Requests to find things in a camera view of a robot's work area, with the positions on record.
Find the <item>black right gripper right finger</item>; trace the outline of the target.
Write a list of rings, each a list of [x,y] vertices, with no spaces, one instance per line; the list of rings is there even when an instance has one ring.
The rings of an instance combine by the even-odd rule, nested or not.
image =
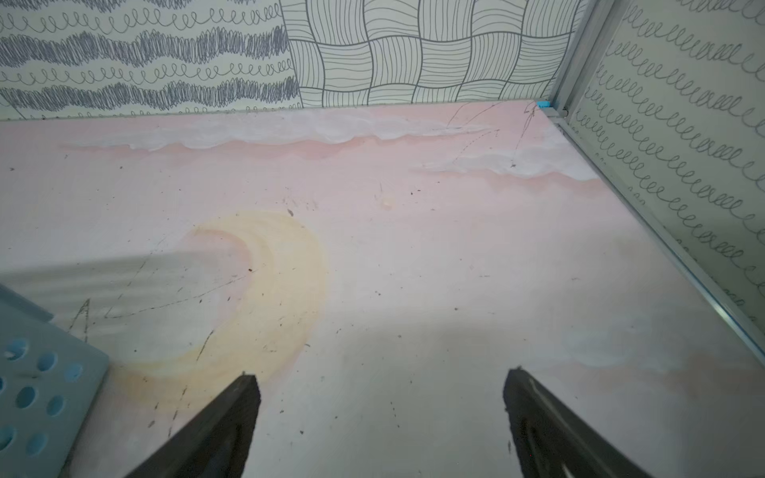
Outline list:
[[[647,477],[523,368],[503,389],[510,431],[525,477]]]

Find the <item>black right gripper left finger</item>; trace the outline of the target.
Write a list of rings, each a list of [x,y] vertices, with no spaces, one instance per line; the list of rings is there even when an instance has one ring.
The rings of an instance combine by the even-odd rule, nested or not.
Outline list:
[[[129,476],[240,477],[260,404],[256,376],[239,376]]]

